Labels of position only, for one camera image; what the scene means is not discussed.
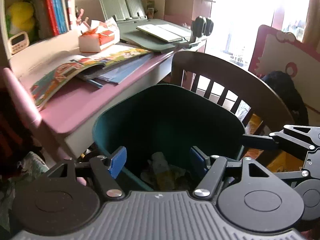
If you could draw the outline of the pink digital timer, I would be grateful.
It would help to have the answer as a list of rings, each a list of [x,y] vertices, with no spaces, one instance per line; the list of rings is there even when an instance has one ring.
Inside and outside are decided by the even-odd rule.
[[[29,46],[29,36],[27,32],[22,31],[8,40],[9,51],[12,55],[24,50]]]

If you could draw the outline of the black red backpack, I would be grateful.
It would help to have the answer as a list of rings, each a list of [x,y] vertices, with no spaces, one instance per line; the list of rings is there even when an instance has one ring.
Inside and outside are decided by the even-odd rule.
[[[1,177],[21,172],[20,162],[33,146],[31,133],[22,124],[9,93],[1,89]]]

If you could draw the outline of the colourful picture book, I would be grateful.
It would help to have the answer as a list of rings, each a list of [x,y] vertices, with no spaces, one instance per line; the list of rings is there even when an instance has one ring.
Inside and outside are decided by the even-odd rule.
[[[52,61],[44,72],[31,74],[35,81],[30,93],[35,106],[41,109],[53,95],[74,77],[87,81],[113,70],[125,63],[151,54],[151,51],[123,44],[112,45],[94,55],[72,55],[66,51],[63,57]]]

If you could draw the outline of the row of upright books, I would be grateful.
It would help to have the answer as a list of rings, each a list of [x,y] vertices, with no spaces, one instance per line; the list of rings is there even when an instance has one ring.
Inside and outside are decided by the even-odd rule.
[[[30,0],[35,9],[39,37],[44,40],[75,28],[75,0]]]

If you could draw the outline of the tissue pack red white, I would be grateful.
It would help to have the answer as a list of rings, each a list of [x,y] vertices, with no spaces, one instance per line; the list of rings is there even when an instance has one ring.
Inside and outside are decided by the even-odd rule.
[[[91,20],[80,24],[79,50],[82,53],[98,53],[120,41],[120,30],[114,20],[105,22]]]

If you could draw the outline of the pink study desk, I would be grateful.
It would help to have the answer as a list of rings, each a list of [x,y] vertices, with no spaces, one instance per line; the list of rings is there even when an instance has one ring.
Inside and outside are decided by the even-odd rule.
[[[65,50],[67,34],[31,46],[13,57],[1,77],[18,110],[23,124],[44,147],[46,162],[79,157],[93,144],[92,128],[103,111],[151,87],[171,72],[173,51],[156,54],[118,85],[107,83],[103,88],[79,79],[71,79],[38,110],[27,88],[16,77],[13,66],[45,66],[58,51]]]

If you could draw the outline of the dark wooden chair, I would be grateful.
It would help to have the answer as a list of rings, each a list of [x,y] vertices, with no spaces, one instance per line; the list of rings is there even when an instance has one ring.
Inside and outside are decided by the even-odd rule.
[[[231,108],[232,113],[236,113],[240,102],[247,103],[251,109],[242,121],[244,125],[247,125],[253,114],[259,116],[263,125],[272,132],[295,123],[285,103],[264,81],[230,62],[205,53],[179,51],[172,59],[170,82],[181,86],[185,71],[195,74],[189,89],[192,92],[196,92],[201,76],[210,79],[204,93],[207,99],[214,83],[222,85],[224,90],[217,102],[220,106],[223,105],[228,91],[237,95],[238,98]]]

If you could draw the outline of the green book stand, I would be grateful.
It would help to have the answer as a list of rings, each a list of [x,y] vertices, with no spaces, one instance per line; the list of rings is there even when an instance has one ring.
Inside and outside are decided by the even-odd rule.
[[[148,19],[141,0],[99,0],[99,2],[105,19],[114,18],[120,30],[120,39],[125,42],[130,42],[147,50],[162,54],[176,49],[195,47],[189,44],[190,40],[167,43],[137,30],[136,27],[139,25],[170,24],[191,32],[191,30],[171,22],[160,19]]]

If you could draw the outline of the black plush on bed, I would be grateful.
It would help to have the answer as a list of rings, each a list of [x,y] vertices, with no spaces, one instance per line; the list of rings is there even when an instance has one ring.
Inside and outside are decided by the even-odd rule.
[[[272,88],[281,98],[283,103],[285,103],[295,121],[295,124],[302,126],[309,125],[306,106],[299,92],[296,90],[291,77],[287,73],[273,71],[265,75],[262,80]]]

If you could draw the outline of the dark green trash bin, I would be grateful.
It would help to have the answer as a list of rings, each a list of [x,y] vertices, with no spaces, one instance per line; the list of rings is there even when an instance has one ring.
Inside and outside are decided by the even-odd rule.
[[[92,135],[102,154],[123,146],[127,159],[117,176],[125,192],[156,191],[152,156],[161,152],[176,190],[193,190],[204,177],[191,148],[238,160],[245,128],[230,111],[175,85],[155,85],[104,111]]]

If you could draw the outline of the open white notebook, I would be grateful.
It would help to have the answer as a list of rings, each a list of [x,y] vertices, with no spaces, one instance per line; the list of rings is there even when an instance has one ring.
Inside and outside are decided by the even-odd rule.
[[[191,32],[170,24],[145,24],[136,27],[137,30],[159,38],[160,40],[172,43],[178,41],[189,41]]]

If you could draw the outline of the green white zigzag quilt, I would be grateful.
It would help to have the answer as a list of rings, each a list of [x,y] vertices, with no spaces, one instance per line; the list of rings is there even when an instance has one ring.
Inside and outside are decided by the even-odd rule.
[[[4,184],[1,184],[1,234],[10,234],[9,212],[18,190],[30,184],[40,175],[49,170],[45,161],[36,153],[29,152],[26,157],[18,162],[18,171],[20,173],[9,178]]]

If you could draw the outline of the blue folders on desk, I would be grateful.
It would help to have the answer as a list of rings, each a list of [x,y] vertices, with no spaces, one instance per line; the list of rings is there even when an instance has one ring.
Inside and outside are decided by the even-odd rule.
[[[151,58],[153,53],[134,56],[109,67],[103,67],[102,64],[96,65],[82,71],[76,77],[99,89],[107,83],[118,85]]]

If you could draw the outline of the yellow plush toy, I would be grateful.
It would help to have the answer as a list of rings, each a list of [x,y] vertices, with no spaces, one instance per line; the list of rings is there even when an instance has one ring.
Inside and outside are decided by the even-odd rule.
[[[34,35],[34,7],[28,2],[14,2],[6,12],[8,36],[12,37],[25,31],[29,36]]]

